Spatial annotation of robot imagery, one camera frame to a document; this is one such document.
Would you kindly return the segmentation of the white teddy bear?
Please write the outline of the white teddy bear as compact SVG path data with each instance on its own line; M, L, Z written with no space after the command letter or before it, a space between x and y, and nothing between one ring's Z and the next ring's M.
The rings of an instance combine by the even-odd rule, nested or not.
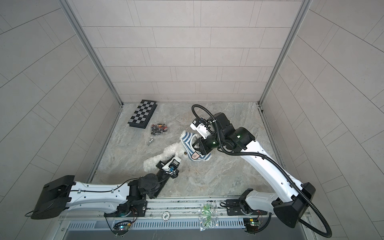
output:
M166 147L161 154L145 160L143 163L144 171L146 173L149 173L151 171L156 170L157 169L156 165L158 164L159 161L166 161L172 158L173 156L180 158L182 162L190 160L184 145L181 142L174 143Z

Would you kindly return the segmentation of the blue white striped shirt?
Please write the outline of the blue white striped shirt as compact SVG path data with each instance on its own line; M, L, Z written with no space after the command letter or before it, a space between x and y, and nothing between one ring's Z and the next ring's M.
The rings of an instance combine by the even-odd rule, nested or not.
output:
M197 143L199 135L183 131L180 136L181 143L185 148L187 156L193 162L206 162L212 157L211 153L203 154L201 150L196 149L199 144Z

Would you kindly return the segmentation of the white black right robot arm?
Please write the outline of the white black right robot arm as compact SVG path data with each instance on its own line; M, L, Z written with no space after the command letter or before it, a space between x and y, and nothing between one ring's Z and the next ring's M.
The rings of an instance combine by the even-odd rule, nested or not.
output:
M246 128L235 129L224 113L210 115L207 120L196 117L191 123L191 128L200 134L200 138L193 142L194 146L198 146L197 152L206 156L217 149L226 155L241 157L255 168L275 191L275 196L262 203L259 193L251 189L246 190L240 198L245 211L260 210L273 213L290 228L294 228L297 223L311 227L302 220L302 216L308 208L318 212L312 203L315 187L310 183L302 183L284 170L264 151L255 136Z

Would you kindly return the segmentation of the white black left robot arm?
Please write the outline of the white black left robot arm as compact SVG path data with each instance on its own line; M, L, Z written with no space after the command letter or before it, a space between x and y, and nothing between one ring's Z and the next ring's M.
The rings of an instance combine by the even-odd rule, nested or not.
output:
M148 199L155 199L170 178L179 175L180 159L160 161L156 174L130 179L120 185L94 185L76 182L66 175L45 184L34 210L33 220L52 219L63 211L97 211L107 218L144 217Z

